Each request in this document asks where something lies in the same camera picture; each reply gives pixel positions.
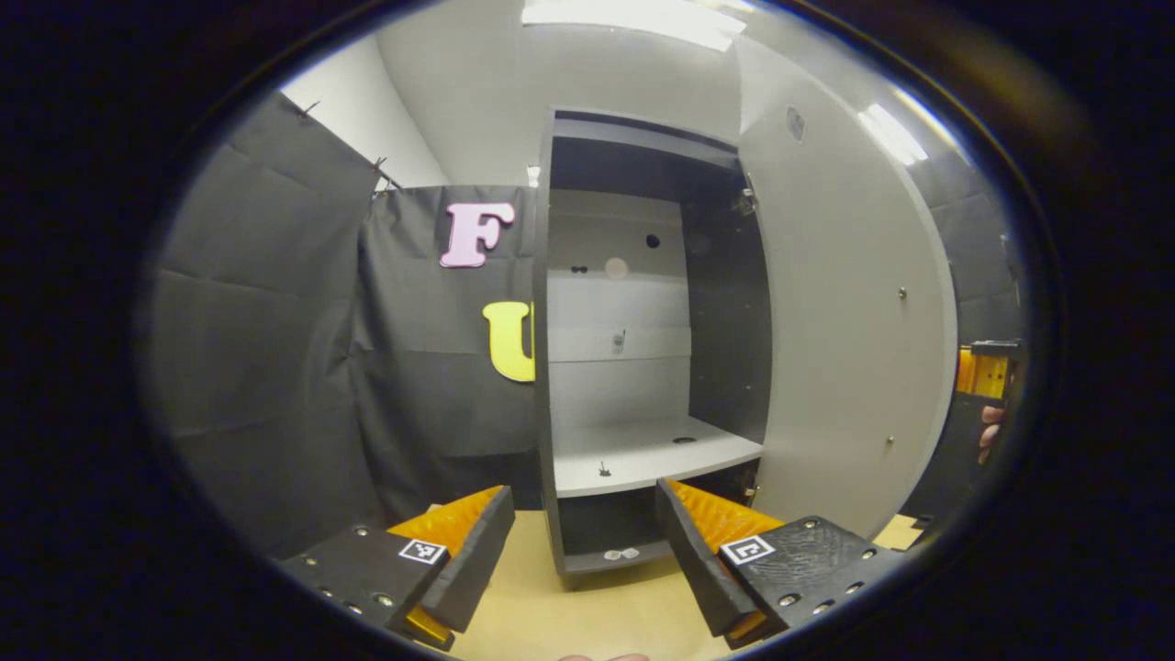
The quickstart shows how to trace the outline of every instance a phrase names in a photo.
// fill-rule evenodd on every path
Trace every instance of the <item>tan floor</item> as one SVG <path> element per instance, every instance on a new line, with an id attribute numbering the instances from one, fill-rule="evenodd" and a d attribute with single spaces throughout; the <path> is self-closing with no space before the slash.
<path id="1" fill-rule="evenodd" d="M 905 549 L 916 539 L 894 518 L 878 544 Z M 629 653 L 651 661 L 703 661 L 730 654 L 712 638 L 672 558 L 589 575 L 576 591 L 555 573 L 543 512 L 518 512 L 477 613 L 450 654 L 465 661 L 607 661 Z"/>

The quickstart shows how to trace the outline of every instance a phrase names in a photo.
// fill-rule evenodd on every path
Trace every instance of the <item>cabinet shelf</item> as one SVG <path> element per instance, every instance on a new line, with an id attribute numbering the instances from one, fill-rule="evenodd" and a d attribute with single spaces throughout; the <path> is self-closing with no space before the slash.
<path id="1" fill-rule="evenodd" d="M 683 437 L 697 440 L 673 443 Z M 560 499 L 651 487 L 658 478 L 692 478 L 763 454 L 759 444 L 687 416 L 556 430 L 553 445 Z M 600 475 L 600 463 L 610 475 Z"/>

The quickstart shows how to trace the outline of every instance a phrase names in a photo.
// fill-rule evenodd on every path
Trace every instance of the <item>black curtain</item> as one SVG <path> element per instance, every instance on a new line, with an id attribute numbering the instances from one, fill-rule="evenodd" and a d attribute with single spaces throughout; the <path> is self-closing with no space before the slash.
<path id="1" fill-rule="evenodd" d="M 375 183 L 274 94 L 210 154 L 161 247 L 152 404 L 207 498 L 271 557 L 383 518 L 347 362 Z"/>
<path id="2" fill-rule="evenodd" d="M 445 268 L 454 202 L 508 202 L 515 221 L 476 268 Z M 449 186 L 376 197 L 360 235 L 351 377 L 380 500 L 392 521 L 506 484 L 540 504 L 535 385 L 490 362 L 483 308 L 532 301 L 535 190 Z M 524 346 L 530 346 L 524 319 Z"/>

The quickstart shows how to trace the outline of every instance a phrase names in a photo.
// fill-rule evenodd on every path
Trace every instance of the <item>ceiling light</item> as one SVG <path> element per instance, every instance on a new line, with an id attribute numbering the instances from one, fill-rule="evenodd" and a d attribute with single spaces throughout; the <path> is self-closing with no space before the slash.
<path id="1" fill-rule="evenodd" d="M 926 124 L 929 126 L 931 129 L 934 130 L 934 133 L 936 133 L 938 136 L 941 137 L 944 142 L 951 146 L 951 148 L 955 148 L 959 146 L 958 142 L 955 142 L 954 135 L 951 135 L 951 131 L 947 130 L 947 127 L 942 126 L 942 122 L 939 121 L 939 117 L 931 114 L 931 110 L 926 109 L 926 106 L 919 103 L 916 99 L 914 99 L 909 94 L 906 94 L 901 89 L 894 89 L 893 94 L 894 96 L 898 97 L 899 101 L 906 103 L 906 107 L 913 110 L 914 114 L 919 116 L 919 119 L 925 121 Z"/>
<path id="2" fill-rule="evenodd" d="M 685 0 L 528 0 L 528 25 L 599 25 L 651 32 L 725 52 L 746 23 Z"/>
<path id="3" fill-rule="evenodd" d="M 914 164 L 927 158 L 918 140 L 906 130 L 906 127 L 898 123 L 893 115 L 887 113 L 881 106 L 873 103 L 868 108 L 857 113 L 858 119 L 873 139 L 881 143 L 893 157 L 901 161 L 904 166 Z"/>

